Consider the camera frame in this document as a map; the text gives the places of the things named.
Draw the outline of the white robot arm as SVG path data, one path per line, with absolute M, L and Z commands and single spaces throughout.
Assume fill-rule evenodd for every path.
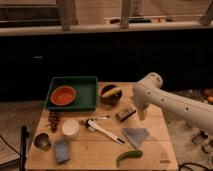
M 161 89 L 162 77 L 151 72 L 133 84 L 133 99 L 138 109 L 156 105 L 213 135 L 213 105 L 179 96 Z

